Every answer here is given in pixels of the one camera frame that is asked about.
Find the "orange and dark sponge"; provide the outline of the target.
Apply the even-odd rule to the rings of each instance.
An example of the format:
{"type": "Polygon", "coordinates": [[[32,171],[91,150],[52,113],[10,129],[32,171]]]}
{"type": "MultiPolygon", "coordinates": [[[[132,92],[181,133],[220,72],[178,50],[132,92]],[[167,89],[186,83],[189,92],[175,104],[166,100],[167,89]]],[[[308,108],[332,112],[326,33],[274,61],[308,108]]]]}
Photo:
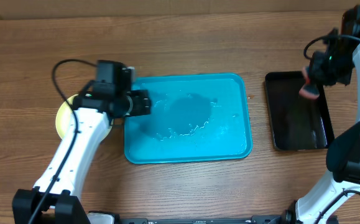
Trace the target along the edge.
{"type": "Polygon", "coordinates": [[[302,68],[302,75],[305,80],[305,83],[298,93],[300,96],[306,99],[316,100],[319,97],[320,93],[316,85],[311,83],[308,76],[308,72],[309,72],[309,67],[302,68]]]}

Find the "green plate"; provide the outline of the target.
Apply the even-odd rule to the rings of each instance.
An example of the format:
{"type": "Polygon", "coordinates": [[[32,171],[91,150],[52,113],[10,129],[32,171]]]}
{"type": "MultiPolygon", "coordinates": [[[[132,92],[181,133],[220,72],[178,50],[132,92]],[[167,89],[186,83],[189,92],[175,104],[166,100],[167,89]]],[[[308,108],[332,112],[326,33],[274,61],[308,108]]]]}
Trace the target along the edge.
{"type": "MultiPolygon", "coordinates": [[[[91,108],[78,108],[75,111],[78,117],[78,130],[77,140],[84,140],[86,135],[93,135],[93,131],[97,127],[101,127],[99,122],[101,119],[106,121],[106,113],[99,113],[97,109],[91,108]]],[[[58,135],[63,139],[67,131],[71,131],[75,128],[75,122],[73,120],[73,113],[67,103],[62,103],[57,111],[55,118],[55,127],[58,135]]]]}

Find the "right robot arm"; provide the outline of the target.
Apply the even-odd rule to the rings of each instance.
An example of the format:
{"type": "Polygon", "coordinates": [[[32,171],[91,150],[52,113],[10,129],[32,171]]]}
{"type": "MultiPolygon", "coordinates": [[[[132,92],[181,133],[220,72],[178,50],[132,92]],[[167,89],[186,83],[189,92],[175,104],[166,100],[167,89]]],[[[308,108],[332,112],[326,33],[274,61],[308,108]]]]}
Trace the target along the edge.
{"type": "Polygon", "coordinates": [[[333,140],[326,153],[326,172],[304,197],[284,211],[281,223],[337,223],[332,214],[353,195],[360,196],[360,5],[346,11],[341,29],[321,36],[325,52],[316,51],[302,70],[305,84],[299,94],[315,100],[318,85],[349,85],[358,78],[356,122],[333,140]]]}

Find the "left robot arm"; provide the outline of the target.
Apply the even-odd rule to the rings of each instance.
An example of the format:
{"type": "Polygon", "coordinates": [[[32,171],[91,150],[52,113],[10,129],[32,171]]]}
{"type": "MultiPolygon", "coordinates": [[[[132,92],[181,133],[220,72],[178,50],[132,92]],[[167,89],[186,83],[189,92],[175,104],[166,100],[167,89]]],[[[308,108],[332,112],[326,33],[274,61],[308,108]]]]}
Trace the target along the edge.
{"type": "Polygon", "coordinates": [[[150,114],[147,90],[133,90],[135,70],[121,62],[99,60],[96,77],[69,101],[68,127],[42,176],[12,200],[15,223],[117,223],[108,212],[87,213],[80,203],[86,175],[115,119],[150,114]]]}

